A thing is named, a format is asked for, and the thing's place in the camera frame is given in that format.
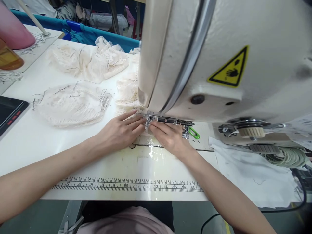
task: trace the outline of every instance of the white sewing machine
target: white sewing machine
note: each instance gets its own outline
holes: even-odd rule
[[[220,126],[223,142],[246,145],[311,112],[311,44],[303,0],[149,0],[140,103],[158,121],[184,125],[184,138],[203,121]],[[262,142],[289,141],[270,135]]]

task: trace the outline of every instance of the blue container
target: blue container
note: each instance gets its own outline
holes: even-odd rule
[[[16,10],[11,11],[23,24],[35,26],[33,21],[26,13]],[[44,28],[63,31],[65,33],[65,36],[63,37],[64,40],[95,46],[95,40],[99,36],[103,36],[107,41],[112,42],[113,45],[119,44],[126,53],[129,53],[130,50],[139,47],[138,40],[106,32],[100,29],[91,28],[77,22],[50,18],[41,15],[35,15],[35,17]]]

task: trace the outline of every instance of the yellow warning sticker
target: yellow warning sticker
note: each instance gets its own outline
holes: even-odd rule
[[[237,88],[243,76],[248,50],[249,46],[245,46],[237,55],[212,74],[207,82]]]

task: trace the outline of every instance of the black tablet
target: black tablet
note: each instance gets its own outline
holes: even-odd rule
[[[0,136],[28,107],[28,102],[0,96]]]

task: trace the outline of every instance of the pink fabric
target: pink fabric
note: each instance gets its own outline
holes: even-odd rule
[[[77,234],[173,234],[143,207],[130,207],[112,217],[81,225]]]
[[[126,6],[126,11],[127,11],[128,23],[129,23],[130,25],[134,25],[134,18],[133,18],[133,16],[132,16],[132,14],[131,14],[131,12],[130,12],[128,6]]]

